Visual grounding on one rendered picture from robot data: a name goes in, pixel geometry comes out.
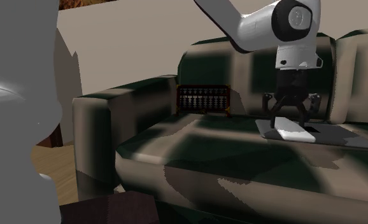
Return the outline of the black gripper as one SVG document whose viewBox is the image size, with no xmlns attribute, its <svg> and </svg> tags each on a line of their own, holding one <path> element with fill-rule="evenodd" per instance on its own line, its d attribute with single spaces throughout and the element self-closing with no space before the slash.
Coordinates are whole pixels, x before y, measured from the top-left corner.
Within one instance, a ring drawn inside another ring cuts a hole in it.
<svg viewBox="0 0 368 224">
<path fill-rule="evenodd" d="M 264 93 L 262 96 L 262 109 L 269 115 L 270 128 L 274 128 L 276 113 L 287 103 L 294 105 L 299 111 L 299 125 L 304 127 L 304 124 L 320 109 L 321 96 L 319 94 L 311 94 L 308 92 L 308 74 L 306 70 L 278 70 L 276 73 L 276 103 L 272 109 L 268 108 L 268 102 L 272 99 L 270 93 Z M 310 107 L 307 110 L 303 101 L 305 99 L 311 101 Z"/>
</svg>

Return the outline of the white flat remote control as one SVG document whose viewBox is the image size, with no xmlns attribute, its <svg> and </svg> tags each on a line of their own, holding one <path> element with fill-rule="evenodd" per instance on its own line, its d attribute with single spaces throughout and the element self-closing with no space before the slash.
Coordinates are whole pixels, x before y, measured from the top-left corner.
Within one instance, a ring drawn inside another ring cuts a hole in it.
<svg viewBox="0 0 368 224">
<path fill-rule="evenodd" d="M 276 117 L 274 128 L 280 136 L 286 141 L 295 141 L 302 143 L 314 143 L 316 138 L 308 131 L 285 117 Z"/>
</svg>

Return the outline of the dark grey flat tablet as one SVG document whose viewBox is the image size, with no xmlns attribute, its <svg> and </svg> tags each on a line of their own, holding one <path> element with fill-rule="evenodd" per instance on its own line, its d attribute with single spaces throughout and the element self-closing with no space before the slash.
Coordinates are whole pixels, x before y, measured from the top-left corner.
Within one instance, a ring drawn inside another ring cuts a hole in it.
<svg viewBox="0 0 368 224">
<path fill-rule="evenodd" d="M 285 141 L 275 128 L 270 128 L 269 120 L 256 120 L 255 123 L 263 138 Z M 368 139 L 366 137 L 338 125 L 305 123 L 304 129 L 316 138 L 315 144 L 368 149 Z"/>
</svg>

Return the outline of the beige and dark green sofa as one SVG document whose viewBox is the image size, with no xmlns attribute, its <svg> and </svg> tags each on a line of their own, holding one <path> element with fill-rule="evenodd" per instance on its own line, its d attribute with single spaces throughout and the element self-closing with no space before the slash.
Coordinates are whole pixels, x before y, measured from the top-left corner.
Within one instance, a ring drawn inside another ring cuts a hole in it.
<svg viewBox="0 0 368 224">
<path fill-rule="evenodd" d="M 317 37 L 322 98 L 307 123 L 368 139 L 368 29 Z M 241 54 L 226 37 L 194 43 L 174 75 L 73 100 L 80 200 L 141 192 L 160 224 L 368 224 L 368 149 L 265 139 L 276 49 Z M 230 114 L 176 112 L 177 85 L 230 85 Z"/>
</svg>

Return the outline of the dark robot stand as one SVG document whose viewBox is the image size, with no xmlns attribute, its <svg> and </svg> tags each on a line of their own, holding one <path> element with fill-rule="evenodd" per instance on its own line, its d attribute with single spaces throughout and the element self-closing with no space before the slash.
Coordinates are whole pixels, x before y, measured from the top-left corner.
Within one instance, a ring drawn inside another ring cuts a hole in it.
<svg viewBox="0 0 368 224">
<path fill-rule="evenodd" d="M 129 191 L 60 206 L 61 224 L 160 224 L 154 197 Z"/>
</svg>

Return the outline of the dark abacus with red frame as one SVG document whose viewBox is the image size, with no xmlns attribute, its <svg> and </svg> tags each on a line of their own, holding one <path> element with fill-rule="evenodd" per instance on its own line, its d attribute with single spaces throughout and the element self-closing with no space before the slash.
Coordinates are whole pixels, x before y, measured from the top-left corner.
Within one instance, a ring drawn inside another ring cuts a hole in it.
<svg viewBox="0 0 368 224">
<path fill-rule="evenodd" d="M 176 112 L 230 114 L 230 85 L 177 85 Z"/>
</svg>

